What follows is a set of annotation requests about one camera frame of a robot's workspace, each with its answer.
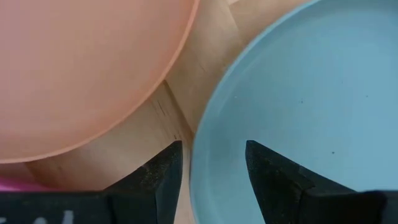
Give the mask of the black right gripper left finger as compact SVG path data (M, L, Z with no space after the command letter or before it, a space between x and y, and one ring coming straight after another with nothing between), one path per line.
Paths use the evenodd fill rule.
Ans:
M115 224L173 224L182 184L183 146L174 141L134 172L109 186Z

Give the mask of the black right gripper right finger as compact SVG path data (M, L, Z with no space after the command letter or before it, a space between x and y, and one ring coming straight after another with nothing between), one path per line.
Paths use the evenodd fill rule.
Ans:
M246 166L256 200L266 223L297 223L302 194L353 192L254 141L246 141Z

